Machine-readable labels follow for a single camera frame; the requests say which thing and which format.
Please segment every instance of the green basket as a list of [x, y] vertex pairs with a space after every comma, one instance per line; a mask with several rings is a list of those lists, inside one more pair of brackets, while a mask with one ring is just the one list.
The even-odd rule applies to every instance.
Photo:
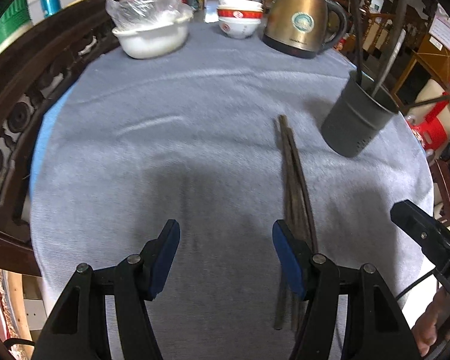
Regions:
[[31, 22], [27, 0], [14, 0], [0, 18], [0, 45], [21, 26]]

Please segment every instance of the person's hand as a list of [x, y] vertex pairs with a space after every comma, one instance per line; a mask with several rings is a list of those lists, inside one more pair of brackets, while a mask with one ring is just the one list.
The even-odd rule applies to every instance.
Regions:
[[[413, 337], [420, 355], [425, 356], [430, 347], [437, 341], [437, 321], [440, 313], [446, 309], [447, 292], [442, 287], [440, 288], [432, 302], [428, 305], [425, 312], [416, 320], [414, 327], [412, 327]], [[445, 336], [446, 340], [450, 339], [450, 331]]]

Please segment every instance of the white bowl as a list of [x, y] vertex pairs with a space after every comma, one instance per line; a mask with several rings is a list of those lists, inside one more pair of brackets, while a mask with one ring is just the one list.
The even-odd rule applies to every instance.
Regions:
[[220, 29], [230, 38], [245, 39], [252, 36], [259, 24], [260, 19], [236, 19], [234, 17], [219, 17]]
[[240, 8], [243, 10], [262, 10], [262, 4], [252, 0], [218, 0], [223, 7]]
[[159, 23], [135, 30], [112, 30], [130, 57], [147, 59], [162, 56], [178, 49], [188, 35], [188, 22], [193, 14], [186, 14], [171, 23]]
[[263, 12], [263, 9], [258, 9], [258, 8], [238, 8], [238, 7], [232, 7], [231, 5], [219, 5], [217, 7], [217, 10], [219, 9], [226, 9], [229, 11], [243, 11], [243, 12]]

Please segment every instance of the kettle base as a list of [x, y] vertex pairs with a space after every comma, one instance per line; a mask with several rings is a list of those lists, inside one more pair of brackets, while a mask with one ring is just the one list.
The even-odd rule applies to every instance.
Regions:
[[263, 34], [262, 41], [272, 49], [280, 51], [281, 53], [288, 54], [289, 56], [297, 56], [299, 58], [312, 59], [317, 55], [317, 52], [315, 51], [297, 49], [296, 47], [292, 47], [289, 46], [288, 44], [284, 44], [277, 40], [274, 40], [265, 34]]

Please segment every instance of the metal screw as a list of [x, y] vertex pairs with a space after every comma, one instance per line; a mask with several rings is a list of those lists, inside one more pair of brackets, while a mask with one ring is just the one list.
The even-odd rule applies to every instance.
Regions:
[[327, 261], [327, 258], [323, 254], [315, 254], [312, 257], [312, 260], [317, 264], [323, 264], [325, 263], [325, 261]]
[[365, 264], [363, 266], [363, 270], [368, 274], [374, 274], [377, 268], [375, 268], [372, 264]]
[[127, 257], [127, 262], [129, 264], [136, 264], [139, 263], [141, 259], [142, 257], [140, 257], [139, 254], [131, 254], [130, 256]]
[[82, 274], [88, 269], [88, 264], [86, 262], [82, 262], [77, 265], [77, 272]]

